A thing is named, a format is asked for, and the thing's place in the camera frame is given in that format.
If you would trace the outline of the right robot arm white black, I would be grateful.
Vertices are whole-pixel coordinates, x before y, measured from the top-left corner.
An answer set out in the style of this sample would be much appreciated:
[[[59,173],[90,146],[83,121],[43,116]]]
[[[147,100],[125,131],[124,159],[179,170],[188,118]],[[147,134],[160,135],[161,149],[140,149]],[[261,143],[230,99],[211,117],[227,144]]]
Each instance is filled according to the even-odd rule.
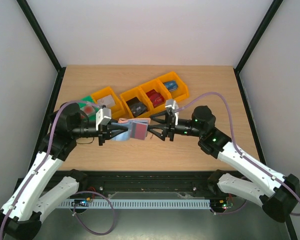
[[[191,119],[181,119],[168,106],[151,115],[155,125],[148,131],[161,140],[174,140],[175,135],[198,138],[198,146],[207,155],[235,168],[244,177],[239,179],[222,170],[216,170],[207,180],[208,191],[236,195],[255,203],[273,220],[284,223],[300,198],[300,180],[293,174],[277,172],[239,148],[234,140],[215,126],[216,117],[208,106],[197,106]]]

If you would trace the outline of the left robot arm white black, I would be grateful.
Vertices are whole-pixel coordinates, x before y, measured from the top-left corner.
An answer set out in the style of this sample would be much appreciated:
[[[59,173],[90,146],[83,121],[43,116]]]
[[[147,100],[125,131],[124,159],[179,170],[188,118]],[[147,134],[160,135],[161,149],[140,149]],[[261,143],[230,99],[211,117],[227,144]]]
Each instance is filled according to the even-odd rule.
[[[50,179],[77,146],[79,138],[97,138],[99,145],[126,133],[126,126],[112,119],[111,110],[100,106],[94,121],[82,119],[79,103],[69,101],[53,113],[50,132],[43,138],[35,160],[10,199],[0,207],[0,240],[9,235],[16,240],[32,240],[42,223],[65,199],[73,195],[97,195],[87,190],[87,175],[71,170],[51,190]]]

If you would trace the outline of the red credit card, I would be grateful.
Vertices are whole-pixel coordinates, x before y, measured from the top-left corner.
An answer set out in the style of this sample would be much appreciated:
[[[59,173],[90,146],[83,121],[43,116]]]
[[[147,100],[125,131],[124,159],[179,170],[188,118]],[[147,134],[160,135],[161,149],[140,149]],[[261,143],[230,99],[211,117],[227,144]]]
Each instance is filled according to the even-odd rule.
[[[144,122],[133,122],[130,137],[137,140],[145,140],[148,132],[148,124]]]

